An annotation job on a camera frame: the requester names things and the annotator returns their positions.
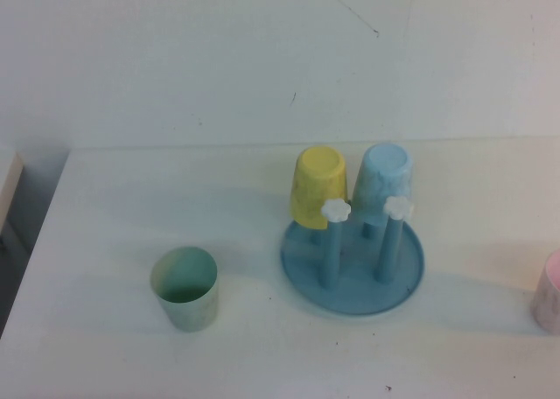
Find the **cup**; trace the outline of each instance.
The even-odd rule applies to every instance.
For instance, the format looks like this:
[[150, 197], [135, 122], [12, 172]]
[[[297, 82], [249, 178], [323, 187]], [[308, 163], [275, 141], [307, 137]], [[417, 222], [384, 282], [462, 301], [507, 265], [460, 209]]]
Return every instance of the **cup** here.
[[410, 198], [411, 179], [412, 157], [403, 147], [378, 143], [368, 148], [353, 190], [353, 215], [366, 224], [385, 226], [385, 201], [389, 196]]
[[550, 255], [544, 264], [531, 312], [542, 329], [560, 335], [560, 250]]
[[346, 201], [347, 197], [347, 166], [340, 152], [318, 145], [299, 155], [290, 196], [290, 213], [297, 224], [324, 230], [327, 220], [321, 207], [325, 201]]
[[176, 248], [154, 265], [150, 284], [169, 320], [181, 331], [210, 325], [218, 310], [218, 267], [202, 248]]

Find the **round blue tray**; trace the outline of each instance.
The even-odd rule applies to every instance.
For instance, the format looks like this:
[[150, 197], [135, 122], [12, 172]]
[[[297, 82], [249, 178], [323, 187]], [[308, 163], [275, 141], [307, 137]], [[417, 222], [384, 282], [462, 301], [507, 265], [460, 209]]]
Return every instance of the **round blue tray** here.
[[399, 268], [392, 283], [374, 280], [382, 230], [364, 236], [361, 222], [346, 221], [342, 235], [340, 274], [337, 286], [327, 290], [319, 284], [325, 230], [311, 230], [292, 222], [283, 238], [283, 268], [298, 291], [312, 302], [334, 312], [371, 315], [386, 312], [409, 298], [424, 274], [424, 252], [412, 228], [402, 226]]

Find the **toy tea set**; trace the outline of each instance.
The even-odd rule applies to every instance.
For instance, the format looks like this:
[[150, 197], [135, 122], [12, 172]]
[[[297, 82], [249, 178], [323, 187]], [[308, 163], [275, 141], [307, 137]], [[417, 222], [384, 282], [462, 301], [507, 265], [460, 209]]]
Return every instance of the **toy tea set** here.
[[[281, 245], [286, 275], [296, 289], [328, 310], [371, 315], [407, 300], [424, 273], [424, 253], [410, 217], [412, 159], [393, 143], [366, 150], [347, 197], [340, 152], [313, 146], [297, 158], [288, 226]], [[195, 247], [178, 248], [154, 266], [150, 284], [170, 321], [193, 332], [210, 325], [218, 304], [218, 269]], [[545, 264], [531, 311], [560, 334], [560, 250]]]

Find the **white flower-shaped knob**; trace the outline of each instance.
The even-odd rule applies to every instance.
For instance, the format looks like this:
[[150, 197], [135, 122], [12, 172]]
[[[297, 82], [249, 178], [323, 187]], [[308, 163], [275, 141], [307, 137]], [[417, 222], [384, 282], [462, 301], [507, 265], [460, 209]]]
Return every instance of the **white flower-shaped knob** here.
[[348, 215], [352, 208], [343, 199], [328, 199], [323, 207], [321, 213], [329, 222], [342, 222], [348, 219]]
[[393, 220], [409, 220], [414, 206], [406, 196], [389, 196], [383, 211]]

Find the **table surface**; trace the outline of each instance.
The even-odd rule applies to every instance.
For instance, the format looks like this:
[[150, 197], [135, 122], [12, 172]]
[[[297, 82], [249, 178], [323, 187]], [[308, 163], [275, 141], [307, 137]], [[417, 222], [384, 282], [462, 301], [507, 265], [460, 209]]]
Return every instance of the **table surface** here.
[[[335, 144], [350, 190], [368, 144]], [[9, 398], [557, 397], [560, 341], [529, 314], [560, 245], [560, 139], [405, 143], [418, 292], [370, 318], [301, 297], [279, 258], [302, 145], [74, 150], [0, 341]], [[197, 245], [220, 270], [202, 332], [148, 278]]]
[[14, 197], [23, 163], [12, 150], [0, 150], [0, 231]]

